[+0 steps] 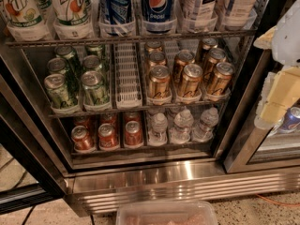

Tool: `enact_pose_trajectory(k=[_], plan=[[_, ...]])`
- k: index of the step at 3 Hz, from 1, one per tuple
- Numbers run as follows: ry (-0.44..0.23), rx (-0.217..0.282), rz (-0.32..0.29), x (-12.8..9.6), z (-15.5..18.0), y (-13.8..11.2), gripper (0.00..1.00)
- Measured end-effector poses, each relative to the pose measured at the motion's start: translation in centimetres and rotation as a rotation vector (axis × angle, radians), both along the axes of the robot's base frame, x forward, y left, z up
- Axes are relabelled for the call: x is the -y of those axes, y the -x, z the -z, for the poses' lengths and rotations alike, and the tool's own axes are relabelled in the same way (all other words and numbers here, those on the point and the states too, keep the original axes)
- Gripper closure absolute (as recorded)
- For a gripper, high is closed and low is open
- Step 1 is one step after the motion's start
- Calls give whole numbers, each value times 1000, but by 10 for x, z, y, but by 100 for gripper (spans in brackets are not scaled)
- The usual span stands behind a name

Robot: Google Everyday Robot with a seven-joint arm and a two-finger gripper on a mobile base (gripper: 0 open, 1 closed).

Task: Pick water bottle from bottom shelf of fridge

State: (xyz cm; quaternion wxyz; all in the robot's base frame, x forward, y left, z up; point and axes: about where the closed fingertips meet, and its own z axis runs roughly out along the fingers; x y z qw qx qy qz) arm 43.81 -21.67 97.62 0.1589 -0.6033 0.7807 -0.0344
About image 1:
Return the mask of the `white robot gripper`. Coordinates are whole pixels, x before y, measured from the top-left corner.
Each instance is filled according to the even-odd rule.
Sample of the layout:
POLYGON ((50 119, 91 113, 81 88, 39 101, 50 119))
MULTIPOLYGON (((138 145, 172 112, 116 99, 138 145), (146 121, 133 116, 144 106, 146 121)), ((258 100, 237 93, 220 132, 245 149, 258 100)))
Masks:
MULTIPOLYGON (((283 66, 298 66, 300 60, 300 0, 296 0, 284 16, 253 43, 256 48, 270 50, 283 66)), ((300 98, 300 67, 289 67, 275 75, 260 117, 275 124, 300 98)))

